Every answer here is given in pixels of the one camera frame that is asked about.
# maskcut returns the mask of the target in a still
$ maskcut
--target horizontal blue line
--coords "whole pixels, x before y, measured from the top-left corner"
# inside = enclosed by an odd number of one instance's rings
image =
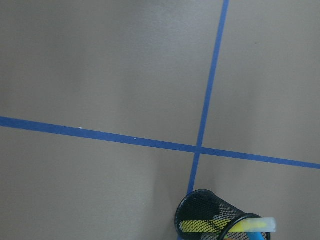
[[[219,149],[206,148],[206,147],[201,148],[201,154],[227,157],[227,158],[233,158],[233,159],[251,160],[256,162],[289,165],[289,166],[296,166],[296,167],[302,167],[302,168],[320,169],[320,164],[317,164],[317,163],[294,161],[294,160],[288,160],[283,158],[261,156],[261,155],[254,155],[249,153],[226,151],[226,150],[219,150]]]
[[[2,116],[0,116],[0,126],[85,139],[95,139],[122,144],[138,145],[158,149],[176,150],[188,153],[194,153],[196,150],[196,147],[191,145],[151,140],[146,138],[119,135],[101,131],[93,131],[76,127],[53,125],[35,121],[20,120]]]
[[[9,117],[3,117],[3,116],[0,116],[0,127],[22,129],[22,130],[29,130],[29,131],[36,131],[41,133],[57,134],[57,135],[64,135],[64,136],[72,136],[72,137],[85,138],[85,139],[94,139],[94,140],[108,141],[108,142],[115,142],[115,143],[122,143],[122,144],[130,144],[130,145],[137,145],[137,146],[144,146],[144,147],[151,147],[151,148],[158,148],[158,149],[168,149],[168,150],[175,150],[175,151],[188,152],[188,153],[195,153],[197,149],[196,146],[192,146],[192,145],[158,141],[158,140],[126,136],[126,135],[119,135],[114,133],[87,130],[87,129],[81,129],[76,127],[47,124],[47,123],[36,122],[36,121],[27,121],[27,120],[21,120],[21,119],[9,118]],[[282,158],[276,158],[276,157],[261,156],[261,155],[219,150],[219,149],[206,148],[206,147],[201,147],[200,149],[198,149],[198,151],[200,154],[205,154],[205,155],[251,160],[251,161],[272,163],[272,164],[281,164],[281,165],[296,166],[296,167],[303,167],[303,168],[310,168],[310,169],[320,169],[320,164],[311,163],[311,162],[294,161],[294,160],[288,160],[288,159],[282,159]]]

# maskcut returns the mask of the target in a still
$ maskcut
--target floor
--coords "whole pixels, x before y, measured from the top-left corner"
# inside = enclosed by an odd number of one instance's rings
[[[176,240],[208,189],[320,235],[318,0],[5,0],[0,240]]]

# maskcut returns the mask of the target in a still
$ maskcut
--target vertical blue line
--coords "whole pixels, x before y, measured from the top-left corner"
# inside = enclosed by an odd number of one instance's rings
[[[222,37],[223,37],[226,18],[227,18],[228,7],[229,7],[229,0],[224,0],[222,10],[221,10],[219,27],[218,27],[218,31],[217,31],[216,39],[215,39],[215,46],[214,46],[213,57],[212,57],[212,62],[211,62],[210,74],[209,74],[209,78],[208,78],[208,84],[206,87],[206,93],[205,93],[205,98],[204,98],[200,128],[199,128],[198,138],[197,138],[197,143],[196,143],[196,150],[194,153],[193,164],[192,164],[192,169],[191,169],[191,174],[190,174],[190,180],[189,180],[189,185],[188,185],[188,190],[187,190],[188,194],[193,191],[194,186],[195,186],[195,180],[196,180],[196,175],[197,175],[197,170],[198,170],[198,165],[199,165],[202,143],[204,140],[204,135],[205,135],[205,130],[206,130],[209,106],[210,106],[211,95],[212,95],[214,82],[215,82],[216,70],[217,70],[217,65],[218,65],[218,58],[219,58],[220,47],[221,47]]]

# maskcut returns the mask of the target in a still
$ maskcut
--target pen holder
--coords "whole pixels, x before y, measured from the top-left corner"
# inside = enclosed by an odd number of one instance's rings
[[[245,213],[205,189],[187,195],[175,213],[175,228],[184,240],[270,240],[269,232],[261,232],[253,238],[246,232],[230,231],[244,219],[260,218]]]

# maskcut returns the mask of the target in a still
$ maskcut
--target yellow object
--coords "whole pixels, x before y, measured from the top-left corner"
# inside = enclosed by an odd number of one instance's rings
[[[234,225],[229,233],[245,233],[253,232],[253,229],[260,229],[267,227],[260,218],[248,218],[238,222]],[[189,220],[180,223],[180,229],[184,233],[219,233],[221,232],[231,220]]]

